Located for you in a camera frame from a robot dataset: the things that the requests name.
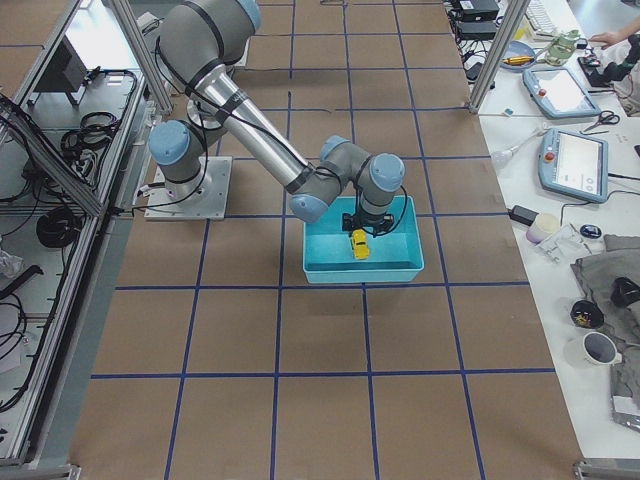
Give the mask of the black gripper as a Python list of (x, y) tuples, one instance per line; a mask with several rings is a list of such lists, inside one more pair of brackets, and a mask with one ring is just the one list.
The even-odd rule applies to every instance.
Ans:
[(393, 230), (393, 215), (369, 215), (364, 210), (343, 213), (341, 228), (349, 233), (361, 229), (370, 235), (386, 235)]

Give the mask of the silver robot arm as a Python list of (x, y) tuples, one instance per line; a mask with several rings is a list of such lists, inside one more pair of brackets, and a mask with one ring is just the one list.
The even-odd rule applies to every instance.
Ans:
[(356, 207), (347, 231), (385, 235), (398, 223), (389, 208), (405, 177), (405, 165), (390, 153), (369, 153), (332, 136), (319, 165), (304, 159), (227, 73), (261, 25), (254, 1), (183, 1), (160, 28), (156, 51), (196, 109), (212, 120), (214, 135), (233, 135), (290, 194), (292, 213), (317, 222), (352, 185)]

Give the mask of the person hand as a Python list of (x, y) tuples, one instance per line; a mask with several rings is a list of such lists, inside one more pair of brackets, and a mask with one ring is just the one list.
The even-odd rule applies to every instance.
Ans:
[(627, 34), (621, 31), (607, 31), (595, 34), (589, 38), (590, 43), (602, 44), (604, 48), (615, 45), (627, 38)]

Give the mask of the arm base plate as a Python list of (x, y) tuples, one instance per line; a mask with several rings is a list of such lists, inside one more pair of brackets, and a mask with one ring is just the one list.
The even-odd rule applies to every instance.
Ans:
[(144, 217), (150, 221), (197, 221), (225, 218), (233, 160), (230, 156), (199, 157), (201, 172), (183, 184), (168, 182), (159, 166)]

